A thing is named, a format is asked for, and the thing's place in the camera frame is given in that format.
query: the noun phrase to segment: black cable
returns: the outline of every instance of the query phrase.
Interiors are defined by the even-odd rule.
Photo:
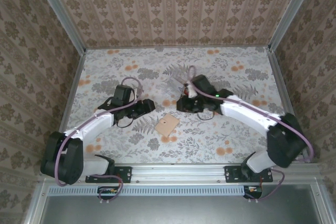
[[[197,113],[197,116],[198,116],[198,118],[199,118],[200,120],[202,120],[202,121],[208,121],[208,120],[211,120],[212,118],[214,118],[214,116],[215,116],[215,112],[212,112],[212,118],[208,118],[208,119],[201,118],[201,117],[199,116],[198,113]]]
[[[121,129],[123,129],[123,128],[127,128],[128,126],[130,126],[130,125],[133,123],[133,121],[134,121],[134,119],[132,118],[132,121],[131,121],[128,125],[123,126],[123,127],[120,127],[120,126],[119,126],[119,121],[118,121],[118,122],[117,122],[117,127],[118,127],[118,128],[121,128]]]

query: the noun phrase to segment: patterned wallpaper wall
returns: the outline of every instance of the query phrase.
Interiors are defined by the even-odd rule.
[[[0,0],[0,223],[29,206],[78,60],[47,0]]]
[[[336,202],[336,0],[304,0],[276,55]]]
[[[266,45],[290,0],[61,0],[88,48]]]

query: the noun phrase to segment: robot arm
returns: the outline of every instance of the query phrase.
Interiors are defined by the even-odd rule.
[[[288,167],[295,158],[303,151],[306,146],[305,142],[292,131],[283,127],[279,123],[260,115],[259,113],[248,109],[241,104],[248,104],[234,95],[231,91],[222,89],[217,91],[204,75],[196,76],[192,79],[195,85],[201,91],[216,97],[227,98],[239,102],[239,104],[230,101],[220,101],[205,97],[191,90],[192,86],[187,85],[187,94],[182,96],[177,104],[177,110],[189,113],[203,112],[205,108],[222,115],[235,118],[248,126],[257,130],[267,139],[267,149],[254,152],[248,156],[241,164],[243,176],[249,180],[254,174],[258,174],[265,169],[273,166]],[[296,117],[290,113],[280,116],[273,114],[253,105],[248,104],[255,110],[266,113],[276,118],[295,130],[302,133],[301,127]]]
[[[150,99],[145,99],[138,101],[128,108],[98,116],[102,112],[129,104],[131,92],[132,88],[118,85],[114,96],[108,98],[104,104],[98,107],[98,110],[92,116],[95,119],[87,123],[81,130],[77,130],[77,127],[74,127],[64,133],[53,132],[47,141],[46,150],[41,162],[41,172],[55,177],[56,156],[60,151],[60,146],[69,134],[76,131],[62,150],[58,164],[59,179],[71,185],[81,176],[95,174],[113,175],[114,160],[101,155],[84,153],[83,146],[109,127],[117,124],[125,116],[135,120],[155,109],[154,102]]]

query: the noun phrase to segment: floral tablecloth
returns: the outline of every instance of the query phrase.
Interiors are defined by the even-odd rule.
[[[217,89],[226,88],[264,110],[283,113],[264,47],[88,50],[68,128],[92,115],[124,77],[132,76],[142,82],[142,99],[152,99],[156,110],[124,129],[109,128],[85,143],[85,152],[111,157],[116,163],[235,163],[265,147],[264,137],[235,119],[217,114],[201,121],[196,114],[176,111],[180,91],[175,79],[186,79],[189,65]],[[133,81],[125,84],[136,87]],[[180,119],[169,137],[154,129],[166,113]],[[120,126],[127,123],[123,120]]]

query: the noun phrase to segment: floral wallpaper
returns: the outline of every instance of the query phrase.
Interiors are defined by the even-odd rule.
[[[47,0],[0,0],[0,223],[23,220],[78,60]]]
[[[87,48],[266,45],[290,0],[61,0]]]
[[[265,47],[87,50],[68,128],[92,116],[113,96],[116,85],[132,76],[143,85],[141,99],[152,99],[156,109],[124,129],[115,125],[84,143],[85,153],[99,153],[116,163],[231,163],[264,148],[266,139],[240,121],[218,114],[202,121],[196,114],[176,110],[178,83],[185,83],[189,65],[218,90],[232,90],[255,106],[283,113]],[[167,113],[180,123],[164,137],[154,128]],[[211,118],[212,113],[199,116]],[[129,122],[123,119],[119,126]]]
[[[276,55],[336,202],[336,0],[304,0]]]

